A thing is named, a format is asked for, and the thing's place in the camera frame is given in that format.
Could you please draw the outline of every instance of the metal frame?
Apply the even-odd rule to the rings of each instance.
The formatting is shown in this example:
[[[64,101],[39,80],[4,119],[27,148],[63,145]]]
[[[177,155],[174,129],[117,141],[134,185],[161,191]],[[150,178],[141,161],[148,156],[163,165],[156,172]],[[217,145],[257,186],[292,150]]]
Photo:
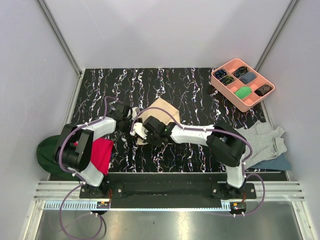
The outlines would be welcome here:
[[[263,194],[262,184],[258,181],[248,181],[254,184],[257,199],[247,199],[248,202],[256,202]],[[292,204],[297,222],[304,240],[317,240],[310,215],[306,206],[301,186],[298,181],[265,181],[266,202],[289,202]],[[40,181],[33,200],[33,209],[25,240],[34,240],[40,224],[43,210],[57,210],[68,192],[79,185],[78,181]],[[80,189],[75,190],[67,201],[64,210],[95,210],[97,201],[109,202],[109,198],[79,198]],[[217,208],[118,208],[110,211],[176,211],[176,212],[203,212],[203,211],[228,211],[232,200],[221,201],[222,207]]]
[[[50,9],[47,6],[47,3],[45,0],[36,0],[38,3],[45,19],[47,20],[50,28],[52,29],[53,34],[55,35],[57,41],[59,42],[62,50],[64,51],[66,57],[68,58],[72,68],[74,69],[75,73],[80,76],[82,69],[79,67],[75,57],[73,56],[72,52],[70,51],[70,48],[68,47],[68,44],[62,35]]]
[[[76,74],[79,76],[78,81],[75,85],[74,91],[72,93],[72,98],[70,100],[68,110],[66,117],[64,119],[63,125],[68,123],[73,114],[73,109],[76,104],[77,96],[79,93],[80,85],[83,80],[83,75],[84,72],[80,69],[78,66],[77,61],[75,60],[73,54],[71,53],[65,39],[63,38],[45,0],[36,0],[39,4],[40,9],[43,11],[44,16],[46,17],[51,29],[53,30],[53,33],[55,34],[57,40],[59,41],[61,48],[65,52],[67,58],[69,59],[74,71]],[[287,9],[285,10],[281,20],[279,21],[279,24],[277,25],[275,31],[273,32],[266,48],[264,49],[256,67],[255,70],[259,71],[264,64],[264,61],[266,60],[269,52],[271,51],[273,45],[275,44],[277,38],[279,37],[284,25],[288,21],[290,15],[293,13],[295,7],[297,6],[299,0],[291,0]],[[261,103],[263,112],[266,116],[266,119],[268,122],[271,123],[273,126],[273,122],[270,118],[270,113],[268,110],[268,107],[266,105],[266,102],[263,101]],[[253,181],[249,183],[254,183],[255,189],[256,189],[256,194],[257,198],[262,197],[262,185],[259,182]],[[50,209],[49,204],[46,205],[46,203],[58,203],[61,202],[62,199],[66,196],[66,194],[73,189],[75,186],[77,186],[79,183],[77,181],[40,181],[37,191],[34,196],[34,200],[32,202],[32,210],[31,214],[29,217],[29,222],[27,224],[27,228],[24,233],[24,238],[25,240],[34,240],[38,227],[40,224],[40,220],[42,217],[42,213],[44,209]],[[285,201],[285,202],[290,202],[293,206],[295,216],[298,221],[298,225],[302,234],[302,237],[304,240],[317,240],[318,237],[316,235],[314,226],[312,224],[310,214],[308,212],[306,202],[300,187],[299,182],[297,181],[265,181],[265,187],[266,187],[266,193],[265,193],[265,201],[271,202],[271,201]],[[69,202],[71,203],[77,203],[77,204],[92,204],[95,201],[101,201],[102,199],[81,199],[81,202],[79,202],[79,194],[80,194],[80,189],[77,189],[74,191],[73,194],[71,194],[71,197],[68,199]],[[228,201],[222,201],[221,202],[223,205],[228,206]],[[77,205],[78,210],[87,210],[85,205]],[[136,209],[118,209],[118,211],[136,211]],[[176,208],[174,211],[194,211],[191,209],[180,209]]]

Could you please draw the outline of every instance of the pink compartment tray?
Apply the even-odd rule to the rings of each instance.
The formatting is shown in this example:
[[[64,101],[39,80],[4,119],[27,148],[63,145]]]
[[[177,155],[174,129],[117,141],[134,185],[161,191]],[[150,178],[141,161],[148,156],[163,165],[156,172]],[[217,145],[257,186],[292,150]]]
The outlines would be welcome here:
[[[233,73],[242,66],[246,66],[249,69],[249,72],[253,72],[256,75],[256,78],[249,82],[248,84],[244,84],[242,81],[240,81],[236,76],[233,75]],[[224,69],[227,72],[228,76],[233,77],[235,80],[228,84],[227,86],[223,85],[217,78],[215,78],[214,74],[216,71]],[[263,96],[258,96],[255,93],[255,90],[257,90],[262,85],[267,84],[270,87],[272,87],[272,90],[269,91],[267,94]],[[265,99],[271,92],[273,92],[276,87],[273,85],[270,81],[265,79],[261,74],[253,70],[248,64],[246,64],[244,61],[242,61],[239,58],[235,58],[228,63],[222,65],[221,67],[217,68],[216,70],[212,71],[211,73],[211,85],[214,86],[222,95],[224,95],[233,105],[235,105],[241,112],[247,112],[249,109],[251,109],[253,106],[260,103],[263,99]],[[237,91],[239,88],[243,86],[248,86],[251,88],[252,93],[250,93],[249,96],[240,99],[235,95],[235,91]]]

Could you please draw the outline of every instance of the green sock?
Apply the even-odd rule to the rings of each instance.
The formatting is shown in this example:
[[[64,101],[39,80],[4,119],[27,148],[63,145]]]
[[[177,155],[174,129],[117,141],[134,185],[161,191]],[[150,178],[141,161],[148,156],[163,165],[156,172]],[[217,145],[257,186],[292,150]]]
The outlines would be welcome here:
[[[240,98],[244,99],[245,97],[249,96],[249,94],[252,93],[252,90],[249,86],[243,86],[240,87],[237,91],[235,91],[235,95]]]

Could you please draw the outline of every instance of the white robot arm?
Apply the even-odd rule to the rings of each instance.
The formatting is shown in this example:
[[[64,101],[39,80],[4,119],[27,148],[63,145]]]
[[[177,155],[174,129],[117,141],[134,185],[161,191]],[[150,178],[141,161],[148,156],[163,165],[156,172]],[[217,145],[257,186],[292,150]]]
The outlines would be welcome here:
[[[115,110],[109,112],[107,117],[95,124],[82,128],[78,134],[75,134],[69,140],[70,143],[63,149],[62,164],[79,174],[89,185],[98,187],[104,175],[90,162],[93,141],[116,130],[129,133],[131,123],[138,112],[139,109],[137,107],[131,108],[118,103],[115,106]],[[76,127],[71,124],[64,126],[55,149],[55,159],[57,161],[63,141]],[[231,126],[223,122],[215,126],[178,126],[174,122],[165,125],[153,116],[148,117],[143,123],[136,122],[130,134],[156,146],[192,143],[209,147],[216,160],[225,165],[228,185],[239,189],[243,187],[246,178],[243,174],[242,166],[246,144],[230,135],[209,130],[216,128],[241,136]]]

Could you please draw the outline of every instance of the dark green garment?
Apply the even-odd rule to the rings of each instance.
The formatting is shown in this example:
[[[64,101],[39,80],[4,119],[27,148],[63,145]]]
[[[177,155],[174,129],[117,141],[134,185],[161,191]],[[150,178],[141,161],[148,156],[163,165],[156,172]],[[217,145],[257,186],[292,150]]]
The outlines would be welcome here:
[[[40,166],[48,173],[55,175],[64,180],[77,181],[77,177],[73,177],[71,173],[64,172],[59,164],[55,161],[54,151],[59,140],[59,135],[50,136],[43,140],[36,149],[36,158]]]

